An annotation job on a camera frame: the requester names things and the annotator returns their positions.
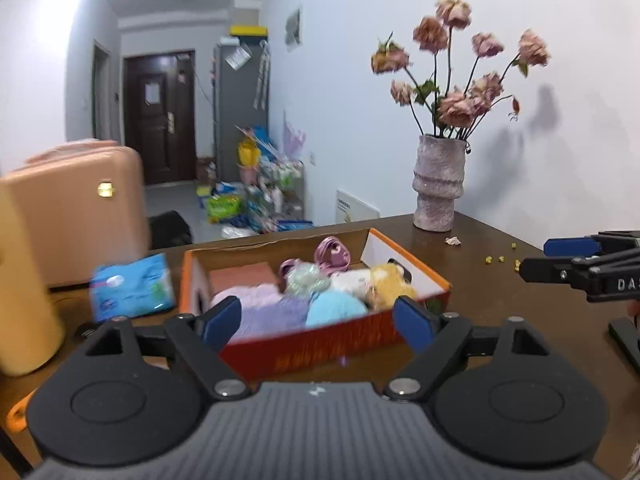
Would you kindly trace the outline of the lavender fluffy headband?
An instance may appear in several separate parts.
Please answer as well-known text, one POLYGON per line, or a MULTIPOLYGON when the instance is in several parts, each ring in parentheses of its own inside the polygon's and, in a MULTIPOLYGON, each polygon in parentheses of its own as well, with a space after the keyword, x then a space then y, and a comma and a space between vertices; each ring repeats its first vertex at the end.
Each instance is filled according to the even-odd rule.
POLYGON ((215 307, 222 300, 230 297, 238 298, 243 309, 261 309, 279 302, 283 294, 275 284, 233 286, 218 292, 210 302, 210 305, 215 307))

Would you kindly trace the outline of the white yellow plush toy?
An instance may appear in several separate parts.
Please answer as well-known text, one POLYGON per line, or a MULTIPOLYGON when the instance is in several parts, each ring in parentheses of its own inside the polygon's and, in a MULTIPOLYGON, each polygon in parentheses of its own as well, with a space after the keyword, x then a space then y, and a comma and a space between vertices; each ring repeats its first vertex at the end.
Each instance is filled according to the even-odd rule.
POLYGON ((399 297, 418 299, 405 269, 396 262, 335 273, 330 277, 330 289, 359 299, 371 311, 390 310, 399 297))

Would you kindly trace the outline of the pink layered sponge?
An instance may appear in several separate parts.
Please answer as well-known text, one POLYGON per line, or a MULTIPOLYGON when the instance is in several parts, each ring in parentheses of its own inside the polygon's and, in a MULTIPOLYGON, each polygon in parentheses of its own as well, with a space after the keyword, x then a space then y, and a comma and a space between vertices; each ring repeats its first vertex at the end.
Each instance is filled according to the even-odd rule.
POLYGON ((266 262, 232 266, 232 268, 209 272, 212 292, 218 294, 232 287, 256 287, 263 284, 280 287, 280 280, 266 262))

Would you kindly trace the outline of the purple woven cloth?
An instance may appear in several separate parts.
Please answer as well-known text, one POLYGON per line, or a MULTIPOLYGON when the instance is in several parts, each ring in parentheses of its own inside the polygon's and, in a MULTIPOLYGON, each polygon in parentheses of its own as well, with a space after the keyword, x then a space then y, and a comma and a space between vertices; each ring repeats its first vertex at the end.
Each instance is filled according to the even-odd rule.
POLYGON ((299 332, 306 326, 309 300, 295 296, 283 296, 265 307, 242 307, 241 323, 230 342, 277 337, 299 332))

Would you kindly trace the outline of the light blue plush puff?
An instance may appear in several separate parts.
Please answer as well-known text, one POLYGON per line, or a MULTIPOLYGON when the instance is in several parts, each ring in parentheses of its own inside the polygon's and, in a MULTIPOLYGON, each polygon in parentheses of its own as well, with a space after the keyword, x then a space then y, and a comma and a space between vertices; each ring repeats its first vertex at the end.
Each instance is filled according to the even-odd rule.
POLYGON ((328 289, 314 295, 306 318, 308 328, 341 323, 368 314, 368 308, 347 292, 328 289))

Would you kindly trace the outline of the iridescent mesh bath pouf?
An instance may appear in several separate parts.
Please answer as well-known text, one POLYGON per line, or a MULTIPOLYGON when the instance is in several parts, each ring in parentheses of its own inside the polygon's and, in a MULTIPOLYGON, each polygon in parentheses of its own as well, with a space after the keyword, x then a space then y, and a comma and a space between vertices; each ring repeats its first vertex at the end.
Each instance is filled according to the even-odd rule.
POLYGON ((309 298, 324 292, 330 285, 329 277, 315 263, 297 263, 285 275, 285 293, 290 296, 309 298))

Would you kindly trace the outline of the pink satin bow scrunchie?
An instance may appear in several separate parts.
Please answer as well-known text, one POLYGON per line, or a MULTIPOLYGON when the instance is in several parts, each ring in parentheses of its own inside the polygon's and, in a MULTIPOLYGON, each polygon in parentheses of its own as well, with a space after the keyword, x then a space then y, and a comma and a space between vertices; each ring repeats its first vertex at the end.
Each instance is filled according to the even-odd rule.
POLYGON ((318 264, 322 272, 330 278, 333 274, 342 273, 349 269, 352 263, 352 255, 337 237, 328 236, 316 247, 310 261, 304 261, 299 258, 284 260, 279 268, 280 278, 285 280, 285 275, 288 271, 300 262, 318 264))

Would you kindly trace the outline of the fallen rose petal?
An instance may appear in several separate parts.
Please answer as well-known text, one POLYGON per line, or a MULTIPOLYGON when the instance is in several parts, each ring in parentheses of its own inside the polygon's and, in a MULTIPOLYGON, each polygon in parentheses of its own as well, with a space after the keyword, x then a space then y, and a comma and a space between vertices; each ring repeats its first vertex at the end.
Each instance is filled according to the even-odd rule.
POLYGON ((460 246, 461 240, 459 240, 456 236, 447 237, 445 243, 449 246, 460 246))

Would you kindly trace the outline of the green detergent bag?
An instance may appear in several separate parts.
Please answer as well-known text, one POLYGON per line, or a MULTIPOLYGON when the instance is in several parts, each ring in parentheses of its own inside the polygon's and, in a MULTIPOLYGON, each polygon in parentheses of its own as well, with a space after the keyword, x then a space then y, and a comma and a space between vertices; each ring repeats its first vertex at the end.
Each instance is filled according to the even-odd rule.
POLYGON ((210 223, 220 223, 237 217, 242 212, 242 198, 237 195, 212 195, 205 201, 210 223))

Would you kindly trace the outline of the pink textured vase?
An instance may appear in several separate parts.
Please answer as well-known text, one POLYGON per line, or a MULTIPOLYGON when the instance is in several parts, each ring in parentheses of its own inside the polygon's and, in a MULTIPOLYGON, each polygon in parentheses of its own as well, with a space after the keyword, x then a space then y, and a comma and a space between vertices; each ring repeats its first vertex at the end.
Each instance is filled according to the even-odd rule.
POLYGON ((413 225, 445 233, 454 225, 454 202, 463 194, 466 143, 420 136, 412 187, 418 194, 413 225))

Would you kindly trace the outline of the dried pink roses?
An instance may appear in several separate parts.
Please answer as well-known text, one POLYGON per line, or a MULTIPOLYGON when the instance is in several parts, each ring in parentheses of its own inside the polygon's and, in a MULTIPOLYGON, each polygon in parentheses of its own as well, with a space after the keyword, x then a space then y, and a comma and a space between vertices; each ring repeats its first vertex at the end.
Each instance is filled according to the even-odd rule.
POLYGON ((421 136, 468 143, 484 118, 502 102, 510 102, 509 118, 517 120, 520 102, 504 90, 510 70, 527 77, 533 67, 546 67, 551 60, 548 44, 526 29, 518 48, 503 70, 477 73, 480 62, 502 55, 506 47, 491 32, 477 32, 470 39, 473 63, 464 79, 454 81, 454 37, 472 25, 472 6, 465 0, 437 0, 435 11, 425 15, 412 31, 412 41, 431 58, 431 73, 419 79, 411 70, 412 59, 393 34, 380 40, 370 56, 376 76, 401 74, 404 80, 390 83, 390 96, 407 107, 421 136))

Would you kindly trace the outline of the pink ribbed suitcase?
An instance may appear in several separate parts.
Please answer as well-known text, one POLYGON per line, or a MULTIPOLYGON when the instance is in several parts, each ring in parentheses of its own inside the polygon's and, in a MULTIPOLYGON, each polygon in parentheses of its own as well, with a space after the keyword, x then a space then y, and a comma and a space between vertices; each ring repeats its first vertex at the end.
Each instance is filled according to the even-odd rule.
POLYGON ((150 247, 138 152, 115 141, 67 142, 1 178, 25 222, 49 287, 84 284, 99 266, 150 247))

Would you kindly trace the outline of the orange plastic shoehorn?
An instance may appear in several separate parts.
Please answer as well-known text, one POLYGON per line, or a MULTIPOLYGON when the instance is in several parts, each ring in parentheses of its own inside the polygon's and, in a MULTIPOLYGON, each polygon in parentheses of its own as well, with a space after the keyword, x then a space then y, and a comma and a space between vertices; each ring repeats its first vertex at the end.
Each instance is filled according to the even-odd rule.
POLYGON ((12 434, 19 434, 27 428, 26 411, 34 394, 35 390, 32 390, 27 396, 16 402, 6 414, 6 428, 12 434))

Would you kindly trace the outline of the dark brown entrance door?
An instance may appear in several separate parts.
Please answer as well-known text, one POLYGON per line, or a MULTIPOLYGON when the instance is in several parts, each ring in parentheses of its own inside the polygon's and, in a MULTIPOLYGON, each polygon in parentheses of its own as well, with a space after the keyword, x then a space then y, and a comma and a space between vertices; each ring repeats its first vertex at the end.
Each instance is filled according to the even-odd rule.
POLYGON ((122 72, 125 142, 147 185, 196 177, 194 52, 130 56, 122 72))

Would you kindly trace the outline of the wall electrical panel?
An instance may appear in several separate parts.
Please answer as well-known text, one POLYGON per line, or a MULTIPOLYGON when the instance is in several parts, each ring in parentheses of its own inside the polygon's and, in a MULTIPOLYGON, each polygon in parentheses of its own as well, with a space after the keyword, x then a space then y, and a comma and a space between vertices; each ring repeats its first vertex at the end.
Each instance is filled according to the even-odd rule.
POLYGON ((293 51, 303 44, 303 8, 301 6, 286 18, 284 42, 288 51, 293 51))

